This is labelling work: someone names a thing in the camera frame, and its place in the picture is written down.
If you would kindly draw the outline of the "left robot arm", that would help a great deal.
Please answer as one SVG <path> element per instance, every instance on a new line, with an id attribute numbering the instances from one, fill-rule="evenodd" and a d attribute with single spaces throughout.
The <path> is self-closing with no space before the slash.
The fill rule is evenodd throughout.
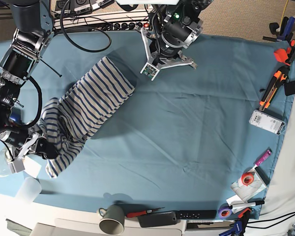
<path id="1" fill-rule="evenodd" d="M 197 64 L 191 57 L 183 54 L 199 37 L 203 30 L 200 13 L 212 1 L 210 0 L 180 0 L 176 5 L 155 5 L 154 12 L 149 14 L 151 29 L 136 26 L 144 44 L 147 61 L 140 73 L 152 81 L 163 69 L 190 66 Z"/>

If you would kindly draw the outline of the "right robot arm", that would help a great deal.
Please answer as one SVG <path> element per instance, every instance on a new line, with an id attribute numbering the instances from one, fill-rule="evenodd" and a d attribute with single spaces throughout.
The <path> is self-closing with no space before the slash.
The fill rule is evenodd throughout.
<path id="1" fill-rule="evenodd" d="M 54 37 L 54 18 L 48 0 L 9 0 L 16 30 L 8 51 L 0 61 L 0 141 L 6 147 L 3 162 L 9 173 L 22 172 L 23 158 L 27 153 L 44 159 L 57 157 L 56 149 L 44 135 L 33 127 L 41 116 L 42 91 L 32 72 Z M 10 120 L 12 108 L 18 103 L 21 87 L 31 82 L 38 93 L 37 114 L 27 124 Z"/>

